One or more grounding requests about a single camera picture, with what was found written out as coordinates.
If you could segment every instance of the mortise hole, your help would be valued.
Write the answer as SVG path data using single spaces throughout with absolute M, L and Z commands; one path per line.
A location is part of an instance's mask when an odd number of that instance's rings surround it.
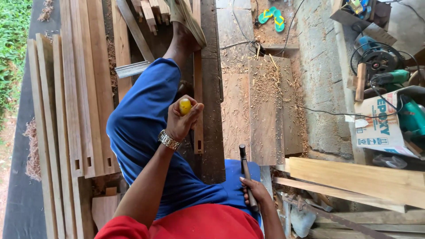
M 79 170 L 79 159 L 75 160 L 75 169 Z

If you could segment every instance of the concrete wall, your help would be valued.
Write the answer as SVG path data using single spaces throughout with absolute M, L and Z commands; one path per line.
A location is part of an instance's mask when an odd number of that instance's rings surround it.
M 301 0 L 294 0 L 294 8 L 300 3 Z M 330 1 L 305 0 L 291 31 L 299 34 L 305 106 L 345 113 L 344 86 L 330 13 Z M 352 158 L 350 131 L 344 116 L 306 110 L 306 123 L 308 142 L 313 150 Z

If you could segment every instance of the sandal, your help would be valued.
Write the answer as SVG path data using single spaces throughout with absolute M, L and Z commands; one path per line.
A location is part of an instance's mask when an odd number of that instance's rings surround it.
M 193 34 L 201 48 L 207 46 L 204 32 L 201 29 L 198 21 L 194 18 L 190 5 L 187 5 L 186 0 L 165 0 L 170 7 L 170 22 L 179 22 L 183 24 Z
M 270 9 L 266 9 L 266 10 L 264 10 L 264 12 L 263 12 L 263 13 L 261 13 L 261 14 L 258 16 L 258 21 L 259 21 L 261 24 L 265 24 L 265 23 L 267 22 L 267 20 L 273 16 L 273 13 L 274 13 L 275 11 L 276 11 L 276 8 L 275 8 L 275 7 L 271 7 Z
M 276 32 L 283 31 L 283 29 L 285 29 L 285 22 L 284 22 L 285 19 L 282 17 L 281 11 L 276 10 L 273 13 L 273 15 L 275 17 L 275 30 L 276 30 Z

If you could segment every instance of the wristwatch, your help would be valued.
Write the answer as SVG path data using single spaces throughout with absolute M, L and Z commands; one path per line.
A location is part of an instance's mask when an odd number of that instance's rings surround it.
M 165 146 L 173 149 L 174 151 L 177 150 L 177 148 L 180 146 L 180 142 L 175 141 L 173 138 L 168 136 L 165 133 L 165 130 L 162 130 L 158 135 L 158 141 L 163 143 Z

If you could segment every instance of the grass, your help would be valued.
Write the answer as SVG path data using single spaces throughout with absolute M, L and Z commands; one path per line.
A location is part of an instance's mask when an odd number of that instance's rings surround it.
M 31 5 L 32 0 L 0 0 L 0 124 L 19 103 Z

